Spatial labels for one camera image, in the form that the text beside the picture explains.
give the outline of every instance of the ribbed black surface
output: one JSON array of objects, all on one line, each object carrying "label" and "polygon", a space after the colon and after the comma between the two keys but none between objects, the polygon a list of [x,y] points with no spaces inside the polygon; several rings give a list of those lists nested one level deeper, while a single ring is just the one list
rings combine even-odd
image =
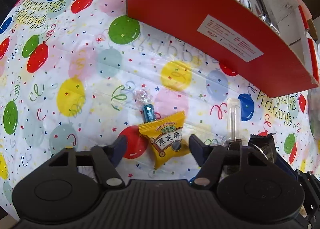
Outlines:
[{"label": "ribbed black surface", "polygon": [[186,180],[132,180],[125,189],[106,193],[87,216],[63,225],[23,220],[14,229],[196,229],[301,228],[295,221],[256,225],[221,209],[210,191],[193,189]]}]

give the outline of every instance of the tablecloth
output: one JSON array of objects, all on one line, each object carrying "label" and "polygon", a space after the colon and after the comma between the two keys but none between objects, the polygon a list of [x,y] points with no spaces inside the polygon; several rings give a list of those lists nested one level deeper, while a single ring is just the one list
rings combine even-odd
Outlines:
[{"label": "tablecloth", "polygon": [[[0,205],[10,215],[18,218],[12,189],[53,154],[108,145],[119,134],[128,137],[117,167],[126,183],[193,178],[199,167],[191,154],[153,169],[153,152],[137,129],[143,115],[133,94],[142,88],[150,90],[157,118],[183,110],[183,138],[196,134],[206,144],[221,143],[227,99],[239,98],[247,140],[276,133],[279,154],[319,176],[306,91],[269,98],[212,57],[125,12],[125,0],[20,0],[0,27]],[[94,177],[92,168],[79,171]]]}]

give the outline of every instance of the red box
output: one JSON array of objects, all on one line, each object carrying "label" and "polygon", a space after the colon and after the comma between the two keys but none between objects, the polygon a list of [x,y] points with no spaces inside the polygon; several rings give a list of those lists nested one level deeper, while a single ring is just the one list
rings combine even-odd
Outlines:
[{"label": "red box", "polygon": [[308,24],[297,3],[286,5],[286,12],[271,1],[279,36],[237,0],[126,2],[129,17],[214,57],[269,97],[319,86],[316,50],[305,35]]}]

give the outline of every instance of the birthday tablecloth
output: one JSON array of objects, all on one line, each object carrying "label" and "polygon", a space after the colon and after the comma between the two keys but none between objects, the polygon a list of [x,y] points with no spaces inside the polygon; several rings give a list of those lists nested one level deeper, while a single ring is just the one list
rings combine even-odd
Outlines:
[{"label": "birthday tablecloth", "polygon": [[[228,98],[241,101],[241,132],[274,135],[296,169],[318,169],[307,92],[269,98],[198,49],[125,15],[125,0],[20,0],[0,27],[0,205],[18,219],[12,189],[64,147],[78,151],[128,137],[117,167],[129,179],[187,179],[191,154],[154,170],[139,136],[134,92],[148,89],[158,119],[186,115],[182,130],[206,144],[226,135]],[[79,171],[94,177],[92,168]]]}]

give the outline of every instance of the pink balloon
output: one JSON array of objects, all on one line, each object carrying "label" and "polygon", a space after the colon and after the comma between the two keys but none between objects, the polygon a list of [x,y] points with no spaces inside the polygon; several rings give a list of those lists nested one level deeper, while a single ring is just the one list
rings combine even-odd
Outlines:
[{"label": "pink balloon", "polygon": [[99,0],[98,5],[108,16],[118,17],[125,14],[125,0]]},{"label": "pink balloon", "polygon": [[81,81],[95,72],[96,52],[93,47],[85,47],[71,54],[69,77],[77,77]]},{"label": "pink balloon", "polygon": [[184,111],[184,114],[187,116],[189,110],[188,97],[178,91],[161,87],[157,92],[154,108],[155,111],[161,115],[161,118],[172,115],[178,111]]}]

